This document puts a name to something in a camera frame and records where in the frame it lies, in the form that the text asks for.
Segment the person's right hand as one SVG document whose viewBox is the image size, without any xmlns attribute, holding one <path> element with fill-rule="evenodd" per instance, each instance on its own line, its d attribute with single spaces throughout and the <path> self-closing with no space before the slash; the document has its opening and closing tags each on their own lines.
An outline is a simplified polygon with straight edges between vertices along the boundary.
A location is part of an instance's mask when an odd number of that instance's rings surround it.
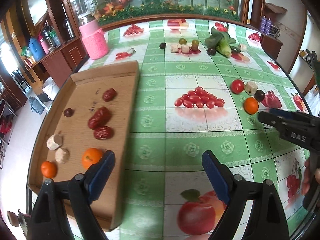
<svg viewBox="0 0 320 240">
<path fill-rule="evenodd" d="M 310 189 L 310 183 L 311 183 L 311 171 L 310 171 L 310 159 L 308 158 L 304 164 L 304 166 L 306 167 L 305 171 L 304 171 L 304 179 L 303 179 L 303 183 L 302 183 L 302 195 L 306 195 Z M 320 184 L 320 169 L 318 168 L 315 172 L 314 172 L 314 177 L 315 180 L 317 181 L 317 183 Z"/>
</svg>

